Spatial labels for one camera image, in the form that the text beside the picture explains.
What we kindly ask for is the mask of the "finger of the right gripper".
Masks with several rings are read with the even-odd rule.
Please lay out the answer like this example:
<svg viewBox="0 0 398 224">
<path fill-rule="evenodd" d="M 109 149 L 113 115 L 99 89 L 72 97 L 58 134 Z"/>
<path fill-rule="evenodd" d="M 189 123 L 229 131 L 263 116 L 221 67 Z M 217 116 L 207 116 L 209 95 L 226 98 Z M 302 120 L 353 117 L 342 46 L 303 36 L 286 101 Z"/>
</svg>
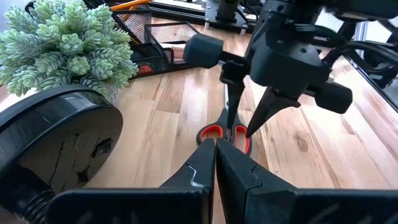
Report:
<svg viewBox="0 0 398 224">
<path fill-rule="evenodd" d="M 232 131 L 238 106 L 245 89 L 244 77 L 248 74 L 249 67 L 244 63 L 227 61 L 222 66 L 220 82 L 226 84 L 228 91 L 228 115 L 226 130 Z"/>
<path fill-rule="evenodd" d="M 246 138 L 250 138 L 276 113 L 289 107 L 298 108 L 300 103 L 296 99 L 284 96 L 273 87 L 267 87 L 247 126 Z"/>
</svg>

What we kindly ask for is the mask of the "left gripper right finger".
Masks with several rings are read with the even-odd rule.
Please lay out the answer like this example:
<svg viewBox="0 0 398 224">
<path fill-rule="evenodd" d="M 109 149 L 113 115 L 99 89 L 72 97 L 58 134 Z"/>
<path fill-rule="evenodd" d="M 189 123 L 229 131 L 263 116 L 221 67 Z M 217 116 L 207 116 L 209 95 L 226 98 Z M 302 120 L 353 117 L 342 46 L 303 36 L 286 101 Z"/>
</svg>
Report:
<svg viewBox="0 0 398 224">
<path fill-rule="evenodd" d="M 226 223 L 289 223 L 292 184 L 230 142 L 216 142 L 216 173 Z"/>
</svg>

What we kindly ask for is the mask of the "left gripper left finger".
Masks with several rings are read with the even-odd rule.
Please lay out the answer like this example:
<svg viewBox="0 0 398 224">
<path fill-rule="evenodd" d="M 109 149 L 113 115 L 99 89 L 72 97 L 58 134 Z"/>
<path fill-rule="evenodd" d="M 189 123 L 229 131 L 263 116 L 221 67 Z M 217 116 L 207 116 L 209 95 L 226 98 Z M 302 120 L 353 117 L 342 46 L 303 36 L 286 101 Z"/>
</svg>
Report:
<svg viewBox="0 0 398 224">
<path fill-rule="evenodd" d="M 200 206 L 193 212 L 200 212 L 200 223 L 212 223 L 213 194 L 215 182 L 216 146 L 214 140 L 204 140 L 174 175 L 160 188 L 199 190 Z"/>
</svg>

